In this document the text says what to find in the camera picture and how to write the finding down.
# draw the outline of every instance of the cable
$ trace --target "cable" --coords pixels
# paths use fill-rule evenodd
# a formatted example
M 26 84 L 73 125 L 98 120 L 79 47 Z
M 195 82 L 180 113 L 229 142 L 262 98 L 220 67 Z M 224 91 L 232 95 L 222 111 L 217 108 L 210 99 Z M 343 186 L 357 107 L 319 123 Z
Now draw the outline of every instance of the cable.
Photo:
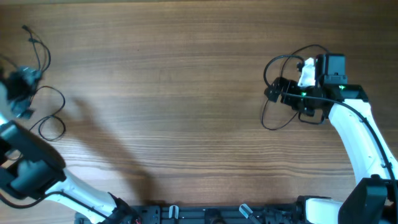
M 293 121 L 293 119 L 294 119 L 294 118 L 297 116 L 297 114 L 299 113 L 299 112 L 296 112 L 288 122 L 286 122 L 285 124 L 283 124 L 282 126 L 280 126 L 280 127 L 278 127 L 278 128 L 268 128 L 268 127 L 264 124 L 264 114 L 266 113 L 266 107 L 267 107 L 268 101 L 269 101 L 269 100 L 267 100 L 267 101 L 266 101 L 266 104 L 264 105 L 264 109 L 262 110 L 261 119 L 260 119 L 261 125 L 262 125 L 265 129 L 267 129 L 267 130 L 270 130 L 270 131 L 277 131 L 277 130 L 279 130 L 279 129 L 284 128 L 284 127 L 285 127 L 286 125 L 288 125 L 291 121 Z
M 61 93 L 61 91 L 57 90 L 56 88 L 51 87 L 51 86 L 42 86 L 42 87 L 38 88 L 38 89 L 36 90 L 35 94 L 30 98 L 30 103 L 33 102 L 33 99 L 34 99 L 35 95 L 37 94 L 37 92 L 38 92 L 39 90 L 43 89 L 43 88 L 49 88 L 49 89 L 52 89 L 52 90 L 55 90 L 56 92 L 58 92 L 58 93 L 60 94 L 60 96 L 62 97 L 62 105 L 61 105 L 61 107 L 59 107 L 59 109 L 58 109 L 57 111 L 55 111 L 54 113 L 52 113 L 52 114 L 50 114 L 50 115 L 48 115 L 48 116 L 45 116 L 44 118 L 38 120 L 35 124 L 33 124 L 33 126 L 29 129 L 29 131 L 31 131 L 36 125 L 39 124 L 39 127 L 37 128 L 37 130 L 38 130 L 38 132 L 39 132 L 39 136 L 42 137 L 43 139 L 45 139 L 46 141 L 52 142 L 52 141 L 56 141 L 56 140 L 59 140 L 60 138 L 62 138 L 62 136 L 63 136 L 63 135 L 66 133 L 66 131 L 67 131 L 67 126 L 65 125 L 65 123 L 63 122 L 63 120 L 62 120 L 60 117 L 57 116 L 57 113 L 59 113 L 59 112 L 63 109 L 63 107 L 65 106 L 66 100 L 65 100 L 64 95 Z M 56 120 L 58 120 L 58 121 L 62 124 L 62 132 L 61 132 L 61 134 L 59 134 L 59 135 L 58 135 L 57 137 L 55 137 L 55 138 L 47 138 L 47 137 L 45 137 L 45 136 L 42 134 L 42 126 L 43 126 L 44 123 L 45 123 L 46 121 L 48 121 L 50 118 L 56 119 Z M 22 157 L 22 153 L 20 153 L 16 159 L 9 158 L 9 160 L 11 160 L 11 161 L 17 161 L 17 160 L 20 159 L 21 157 Z
M 50 64 L 51 64 L 51 53 L 50 53 L 50 50 L 49 50 L 49 48 L 41 41 L 41 40 L 36 40 L 36 39 L 29 39 L 29 42 L 32 42 L 32 43 L 38 43 L 38 44 L 40 44 L 46 51 L 47 51 L 47 55 L 48 55 L 48 57 L 49 57 L 49 60 L 48 60 L 48 62 L 47 62 L 47 65 L 45 65 L 45 64 L 43 64 L 43 67 L 42 68 L 40 68 L 40 71 L 43 73 L 43 72 L 45 72 L 48 68 L 49 68 L 49 66 L 50 66 Z
M 265 69 L 264 69 L 264 81 L 266 83 L 266 85 L 270 88 L 271 84 L 269 84 L 268 80 L 267 80 L 267 70 L 268 67 L 270 65 L 272 65 L 272 63 L 274 63 L 276 60 L 282 59 L 282 58 L 297 58 L 299 60 L 302 61 L 302 63 L 304 64 L 304 58 L 302 58 L 301 56 L 298 55 L 280 55 L 278 57 L 274 57 L 271 61 L 268 62 L 268 64 L 266 65 Z
M 310 48 L 310 47 L 319 47 L 319 48 L 321 48 L 322 50 L 324 50 L 326 53 L 331 53 L 330 50 L 328 50 L 326 47 L 324 47 L 324 46 L 322 46 L 322 45 L 320 45 L 320 44 L 310 44 L 310 45 L 307 45 L 307 46 L 305 46 L 305 47 L 302 47 L 302 48 L 300 48 L 300 49 L 294 51 L 294 52 L 292 53 L 292 55 L 295 55 L 295 54 L 299 53 L 300 51 L 305 50 L 305 49 Z M 287 63 L 287 61 L 289 61 L 289 59 L 290 59 L 290 58 L 286 59 L 285 62 L 282 64 L 282 68 L 280 69 L 280 76 L 281 76 L 281 77 L 283 76 L 286 63 Z
M 101 212 L 97 211 L 95 208 L 90 207 L 86 204 L 84 204 L 83 202 L 80 202 L 79 200 L 73 198 L 72 196 L 67 195 L 66 193 L 62 192 L 62 191 L 58 191 L 58 192 L 51 192 L 48 194 L 45 194 L 42 198 L 37 199 L 35 202 L 30 203 L 28 205 L 16 205 L 10 201 L 8 201 L 2 194 L 0 194 L 0 200 L 2 202 L 4 202 L 6 205 L 10 206 L 11 208 L 16 208 L 16 209 L 25 209 L 25 208 L 31 208 L 35 205 L 37 205 L 38 203 L 42 202 L 44 199 L 46 199 L 47 197 L 51 196 L 51 195 L 61 195 L 63 197 L 66 197 L 67 199 L 70 199 L 72 201 L 74 201 L 75 203 L 81 205 L 82 207 L 85 207 L 86 209 L 96 213 L 97 215 L 105 218 L 106 220 L 111 220 L 109 217 L 107 217 L 106 215 L 102 214 Z
M 30 38 L 33 40 L 34 38 L 33 38 L 32 32 L 30 31 L 29 27 L 27 27 L 26 25 L 23 25 L 22 28 L 29 33 Z M 40 58 L 39 58 L 39 55 L 36 50 L 35 42 L 34 41 L 31 41 L 31 42 L 32 42 L 32 46 L 33 46 L 33 51 L 36 54 L 37 63 L 39 64 L 37 67 L 38 67 L 38 70 L 40 70 L 42 67 L 40 66 Z
M 345 108 L 351 110 L 356 116 L 358 116 L 362 122 L 366 125 L 366 127 L 369 129 L 370 133 L 372 134 L 372 137 L 374 139 L 374 141 L 376 142 L 380 154 L 384 160 L 384 163 L 386 164 L 386 168 L 387 171 L 390 175 L 390 178 L 392 180 L 392 186 L 393 186 L 393 192 L 394 192 L 394 196 L 395 196 L 395 204 L 396 204 L 396 219 L 397 219 L 397 223 L 398 223 L 398 188 L 397 188 L 397 184 L 396 184 L 396 178 L 394 176 L 394 172 L 392 171 L 392 164 L 389 162 L 388 157 L 386 152 L 383 149 L 383 146 L 380 142 L 379 137 L 377 136 L 376 132 L 373 130 L 372 126 L 370 125 L 369 121 L 356 109 L 354 109 L 352 106 L 347 105 L 346 103 L 342 103 L 336 100 L 331 100 L 328 98 L 321 98 L 321 97 L 314 97 L 314 96 L 301 96 L 301 95 L 296 95 L 296 94 L 291 94 L 291 93 L 284 93 L 282 92 L 281 95 L 285 95 L 285 96 L 291 96 L 291 97 L 296 97 L 296 98 L 303 98 L 303 99 L 313 99 L 313 100 L 323 100 L 323 101 L 327 101 L 327 102 L 331 102 L 331 103 L 336 103 L 338 105 L 344 106 Z
M 292 55 L 280 55 L 280 56 L 278 56 L 278 57 L 274 57 L 271 61 L 268 62 L 268 64 L 266 65 L 266 67 L 265 67 L 265 69 L 264 69 L 264 81 L 265 81 L 266 85 L 268 86 L 268 88 L 271 88 L 271 84 L 269 84 L 269 82 L 268 82 L 268 80 L 267 80 L 267 70 L 268 70 L 268 68 L 272 65 L 272 63 L 274 63 L 276 60 L 279 60 L 279 59 L 282 59 L 282 58 L 297 58 L 297 59 L 301 60 L 302 63 L 304 63 L 304 58 L 302 58 L 302 57 L 300 57 L 300 56 L 298 56 L 298 55 L 294 55 L 294 54 L 292 54 Z M 268 128 L 268 127 L 264 124 L 264 114 L 266 113 L 266 107 L 267 107 L 268 101 L 269 101 L 269 100 L 267 100 L 266 103 L 265 103 L 265 105 L 264 105 L 264 108 L 263 108 L 262 114 L 261 114 L 261 119 L 260 119 L 260 120 L 261 120 L 261 125 L 262 125 L 265 129 L 267 129 L 267 130 L 270 130 L 270 131 L 277 131 L 277 130 L 279 130 L 279 129 L 281 129 L 281 128 L 284 128 L 284 127 L 287 126 L 287 125 L 297 116 L 297 114 L 298 114 L 298 113 L 295 113 L 285 124 L 283 124 L 282 126 L 280 126 L 280 127 L 278 127 L 278 128 Z
M 269 67 L 273 62 L 275 62 L 276 60 L 281 59 L 281 58 L 286 58 L 286 60 L 284 61 L 284 63 L 282 64 L 282 67 L 281 67 L 281 69 L 280 69 L 280 77 L 282 77 L 282 76 L 283 76 L 283 73 L 284 73 L 284 70 L 285 70 L 285 66 L 286 66 L 287 61 L 289 61 L 291 58 L 297 58 L 297 59 L 301 60 L 302 63 L 304 64 L 304 59 L 303 59 L 302 57 L 296 55 L 296 54 L 299 53 L 300 51 L 305 50 L 305 49 L 310 48 L 310 47 L 319 47 L 319 48 L 321 48 L 322 50 L 324 50 L 326 53 L 330 53 L 330 51 L 329 51 L 326 47 L 324 47 L 324 46 L 322 46 L 322 45 L 320 45 L 320 44 L 310 44 L 310 45 L 304 46 L 304 47 L 302 47 L 302 48 L 300 48 L 300 49 L 298 49 L 298 50 L 295 50 L 295 51 L 294 51 L 292 54 L 290 54 L 290 55 L 280 55 L 280 56 L 278 56 L 278 57 L 273 58 L 270 62 L 268 62 L 268 64 L 266 65 L 266 67 L 265 67 L 265 69 L 264 69 L 264 81 L 265 81 L 266 85 L 268 86 L 268 88 L 270 88 L 271 86 L 270 86 L 269 82 L 267 81 L 266 73 L 267 73 L 268 67 Z M 268 100 L 267 100 L 267 102 L 265 103 L 264 109 L 263 109 L 263 111 L 262 111 L 261 125 L 262 125 L 265 129 L 268 129 L 268 130 L 270 130 L 270 131 L 277 131 L 277 130 L 279 130 L 279 129 L 281 129 L 281 128 L 284 128 L 285 126 L 287 126 L 287 125 L 298 115 L 298 113 L 295 113 L 284 125 L 282 125 L 282 126 L 280 126 L 280 127 L 278 127 L 278 128 L 268 128 L 268 127 L 264 124 L 264 114 L 265 114 L 265 112 L 266 112 L 266 106 L 267 106 L 267 104 L 268 104 Z

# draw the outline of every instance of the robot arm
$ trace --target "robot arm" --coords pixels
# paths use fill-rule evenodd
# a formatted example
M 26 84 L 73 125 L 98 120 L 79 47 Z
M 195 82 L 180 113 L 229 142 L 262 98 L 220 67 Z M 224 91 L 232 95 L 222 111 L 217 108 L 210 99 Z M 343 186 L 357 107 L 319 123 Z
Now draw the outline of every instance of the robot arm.
M 394 209 L 394 205 L 388 207 L 384 204 L 387 199 L 397 202 L 394 176 L 398 174 L 398 164 L 374 123 L 366 94 L 359 85 L 346 84 L 345 71 L 340 66 L 344 65 L 344 58 L 341 57 L 332 54 L 318 56 L 315 86 L 302 87 L 295 81 L 280 77 L 268 86 L 265 94 L 274 102 L 282 95 L 281 103 L 300 114 L 313 116 L 315 110 L 323 111 L 323 117 L 330 119 L 345 145 L 353 165 L 356 188 L 344 203 L 325 197 L 300 196 L 294 204 L 266 205 L 263 210 L 252 211 L 247 205 L 242 205 L 241 213 L 255 224 L 395 221 L 397 212 L 388 212 Z M 83 214 L 91 223 L 180 223 L 178 210 L 174 208 L 169 211 L 162 208 L 162 212 L 169 213 L 169 218 L 158 214 L 156 208 L 153 215 L 141 220 L 143 213 L 138 215 L 120 198 L 96 190 L 75 177 L 67 171 L 64 160 L 52 146 L 15 123 L 14 118 L 29 117 L 33 113 L 29 109 L 29 99 L 34 91 L 24 91 L 20 87 L 28 86 L 34 90 L 37 82 L 28 82 L 26 77 L 29 76 L 25 71 L 21 69 L 10 76 L 13 80 L 0 82 L 0 164 L 7 162 L 6 155 L 14 149 L 24 155 L 8 167 L 0 167 L 0 189 L 14 198 L 34 198 L 37 201 L 33 205 L 44 199 L 62 203 Z M 2 195 L 0 199 L 14 208 L 31 207 L 14 205 Z M 236 216 L 236 212 L 240 215 L 239 211 L 226 207 L 183 210 L 186 223 L 190 223 L 188 218 L 192 217 L 192 223 L 205 224 L 242 223 Z M 229 215 L 230 220 L 221 219 Z
M 373 120 L 370 104 L 363 100 L 353 99 L 347 99 L 344 103 L 355 108 L 367 119 L 376 132 L 389 162 L 392 164 L 394 175 L 398 175 L 398 163 Z M 370 178 L 374 174 L 379 175 L 382 179 L 391 179 L 386 169 L 386 162 L 384 162 L 372 134 L 358 116 L 344 106 L 333 105 L 330 110 L 329 120 L 343 141 L 354 169 L 357 184 L 362 178 Z

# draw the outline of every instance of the wood grain surface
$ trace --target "wood grain surface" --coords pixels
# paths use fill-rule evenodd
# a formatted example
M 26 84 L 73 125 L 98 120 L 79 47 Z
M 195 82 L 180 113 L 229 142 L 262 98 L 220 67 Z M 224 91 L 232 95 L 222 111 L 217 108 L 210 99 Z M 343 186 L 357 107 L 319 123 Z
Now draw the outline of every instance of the wood grain surface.
M 219 1 L 0 7 L 0 52 L 36 66 L 27 24 L 51 49 L 43 85 L 67 99 L 67 133 L 52 144 L 69 169 L 131 204 L 239 205 L 344 200 L 354 176 L 327 121 L 262 128 L 266 63 L 308 44 L 346 55 L 390 149 L 398 151 L 397 7 L 382 1 Z M 303 52 L 304 57 L 322 53 Z M 298 79 L 296 61 L 285 76 Z M 271 66 L 269 80 L 279 72 Z M 60 106 L 43 90 L 27 128 Z M 293 111 L 270 105 L 266 124 Z M 43 132 L 57 135 L 59 124 Z M 71 223 L 53 202 L 0 204 L 0 223 Z

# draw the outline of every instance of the wooden table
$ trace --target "wooden table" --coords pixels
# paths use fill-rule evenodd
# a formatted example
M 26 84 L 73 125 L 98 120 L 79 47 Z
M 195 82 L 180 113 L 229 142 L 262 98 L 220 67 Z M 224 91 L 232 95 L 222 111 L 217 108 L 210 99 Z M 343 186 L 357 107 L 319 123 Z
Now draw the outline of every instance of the wooden table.
M 354 176 L 327 121 L 294 120 L 267 131 L 259 117 L 266 63 L 308 44 L 346 55 L 350 83 L 364 87 L 379 129 L 398 151 L 397 8 L 363 1 L 192 1 L 0 7 L 0 52 L 35 66 L 27 24 L 48 45 L 41 84 L 63 92 L 67 125 L 52 144 L 68 168 L 131 204 L 239 205 L 344 200 Z M 309 49 L 304 57 L 322 53 Z M 298 79 L 296 61 L 285 73 Z M 269 80 L 279 72 L 271 66 Z M 60 97 L 39 93 L 26 127 Z M 277 126 L 293 111 L 270 105 Z M 54 121 L 44 128 L 59 132 Z M 42 202 L 0 204 L 0 223 L 71 223 L 74 211 Z

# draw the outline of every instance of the black mount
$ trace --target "black mount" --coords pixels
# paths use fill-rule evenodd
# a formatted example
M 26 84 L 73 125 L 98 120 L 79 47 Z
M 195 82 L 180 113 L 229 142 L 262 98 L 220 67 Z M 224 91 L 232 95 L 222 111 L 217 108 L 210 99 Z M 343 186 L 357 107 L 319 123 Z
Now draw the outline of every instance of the black mount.
M 0 189 L 16 199 L 39 199 L 54 183 L 65 180 L 65 161 L 48 143 L 19 124 L 10 121 L 0 126 L 0 165 L 7 154 L 22 153 L 7 168 L 0 167 Z
M 29 119 L 33 115 L 34 110 L 29 108 L 30 100 L 35 95 L 41 78 L 40 70 L 29 67 L 19 67 L 7 78 L 0 72 L 0 82 L 7 89 L 7 102 L 15 117 Z
M 317 55 L 315 78 L 320 79 L 321 85 L 347 84 L 345 56 L 343 54 Z
M 341 206 L 338 223 L 396 223 L 396 204 L 386 205 L 387 199 L 394 201 L 392 188 L 391 180 L 378 175 L 363 178 Z
M 122 224 L 253 224 L 251 219 L 245 218 L 239 207 L 180 207 L 177 216 L 171 207 L 133 206 L 139 215 L 138 222 L 127 219 Z M 302 204 L 297 201 L 291 204 L 277 204 L 250 207 L 253 216 L 259 223 L 293 224 L 305 223 L 301 221 Z M 89 219 L 76 213 L 75 224 L 91 224 Z

